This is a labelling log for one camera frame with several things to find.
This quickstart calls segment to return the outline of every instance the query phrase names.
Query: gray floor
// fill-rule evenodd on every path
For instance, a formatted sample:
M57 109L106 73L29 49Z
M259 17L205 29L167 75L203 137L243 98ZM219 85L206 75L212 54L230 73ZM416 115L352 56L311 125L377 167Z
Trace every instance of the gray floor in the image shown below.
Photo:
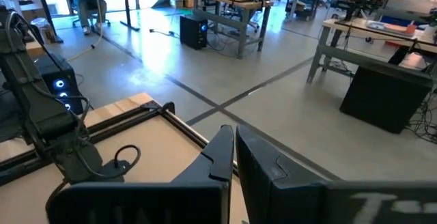
M123 12L109 14L112 25L104 28L104 39L72 62L85 77L81 91L95 107L139 92L161 103L174 101L177 114L209 139L222 124L246 124L325 178L437 180L437 146L407 130L392 135L340 113L348 77L318 72L313 85L306 85L321 22L335 11L321 8L314 21L290 21L284 20L283 6L272 10L264 50L257 53L249 46L244 59L228 57L236 51L231 40L221 52L195 51L149 32L178 32L180 11L131 12L139 32L118 23L125 19ZM55 21L65 43L50 45L67 58L98 39L83 36L71 21ZM359 38L351 38L348 47L381 57L395 50L380 40L368 44Z

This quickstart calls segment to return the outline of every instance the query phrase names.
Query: robotic arm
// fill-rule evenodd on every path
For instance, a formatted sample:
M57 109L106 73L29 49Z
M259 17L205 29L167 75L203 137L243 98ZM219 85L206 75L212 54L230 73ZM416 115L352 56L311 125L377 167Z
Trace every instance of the robotic arm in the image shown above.
M102 166L97 149L86 139L87 130L83 120L89 108L88 99L69 97L87 102L84 114L78 118L67 110L57 96L50 94L27 54L22 33L15 28L19 23L28 25L17 12L0 6L0 69L23 113L27 114L23 124L27 144L34 144L42 158L52 160L67 183L109 179L123 181L122 176L138 160L131 165L126 161L113 160ZM140 152L136 149L138 159Z

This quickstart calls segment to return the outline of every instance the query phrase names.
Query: jeans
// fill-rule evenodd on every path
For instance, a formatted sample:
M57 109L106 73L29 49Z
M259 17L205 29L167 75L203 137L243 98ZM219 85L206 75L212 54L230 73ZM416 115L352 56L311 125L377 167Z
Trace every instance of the jeans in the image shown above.
M104 0L98 1L100 11L102 12L102 23L104 23L107 14L107 3ZM76 5L82 27L89 27L88 18L91 14L89 11L97 12L97 22L100 22L100 13L98 11L97 0L73 0L73 3Z

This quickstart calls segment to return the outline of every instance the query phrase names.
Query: person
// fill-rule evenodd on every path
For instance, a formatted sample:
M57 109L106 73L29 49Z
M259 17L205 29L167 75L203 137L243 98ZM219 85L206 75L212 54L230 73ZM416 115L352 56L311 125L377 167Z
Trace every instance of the person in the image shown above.
M91 32L91 27L89 26L88 16L89 16L89 8L92 10L97 10L100 7L100 11L97 15L97 23L94 25L97 31L100 31L102 27L102 23L106 19L107 13L107 3L105 0L98 0L99 6L97 5L97 0L72 0L73 4L75 4L79 21L81 22L81 26L83 29L83 33L88 35Z

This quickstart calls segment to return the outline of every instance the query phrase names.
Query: black box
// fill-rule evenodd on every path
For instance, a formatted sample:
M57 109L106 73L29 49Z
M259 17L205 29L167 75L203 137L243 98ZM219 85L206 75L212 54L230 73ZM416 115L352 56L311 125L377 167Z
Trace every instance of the black box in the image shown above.
M430 91L430 87L360 67L340 111L398 134Z
M180 17L180 42L199 50L206 47L208 20L194 15Z
M76 76L71 65L56 53L51 53L57 65L47 55L41 55L36 59L35 65L40 71L48 90L53 95L59 96L67 109L77 115L83 113L82 102L79 99L66 99L65 96L81 96L77 86Z

